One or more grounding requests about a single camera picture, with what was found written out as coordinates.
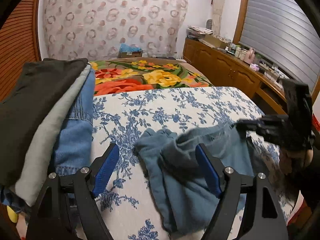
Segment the person's right hand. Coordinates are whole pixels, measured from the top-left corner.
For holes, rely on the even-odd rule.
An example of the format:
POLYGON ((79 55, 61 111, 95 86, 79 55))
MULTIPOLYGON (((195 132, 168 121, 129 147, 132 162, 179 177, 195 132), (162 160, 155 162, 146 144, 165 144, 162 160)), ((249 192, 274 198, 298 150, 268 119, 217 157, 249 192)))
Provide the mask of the person's right hand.
POLYGON ((279 167, 283 174, 292 173, 297 168, 307 167, 313 159, 313 150, 303 150, 300 152, 290 152, 285 148, 279 151, 279 167))

